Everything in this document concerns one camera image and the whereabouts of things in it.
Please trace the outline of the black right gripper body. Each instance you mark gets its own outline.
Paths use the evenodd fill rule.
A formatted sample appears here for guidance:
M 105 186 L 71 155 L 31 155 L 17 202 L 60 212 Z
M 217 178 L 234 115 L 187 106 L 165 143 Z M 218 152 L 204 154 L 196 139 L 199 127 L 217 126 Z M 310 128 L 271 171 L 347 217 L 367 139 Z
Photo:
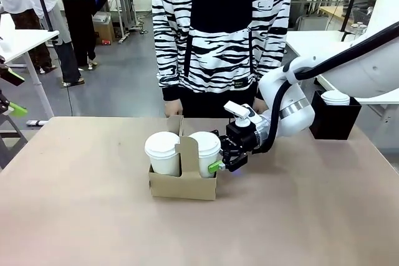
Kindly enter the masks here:
M 226 134 L 219 137 L 223 156 L 239 156 L 252 151 L 258 145 L 256 126 L 250 123 L 246 127 L 239 127 L 234 121 L 226 125 Z

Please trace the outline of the person's right hand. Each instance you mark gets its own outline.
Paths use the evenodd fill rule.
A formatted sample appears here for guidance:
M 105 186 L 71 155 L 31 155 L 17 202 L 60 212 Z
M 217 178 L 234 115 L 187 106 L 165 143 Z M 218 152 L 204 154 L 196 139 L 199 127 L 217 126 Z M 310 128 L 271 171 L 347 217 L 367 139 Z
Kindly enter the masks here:
M 182 115 L 183 107 L 181 104 L 180 99 L 172 100 L 172 101 L 165 101 L 165 116 L 171 117 L 175 115 Z

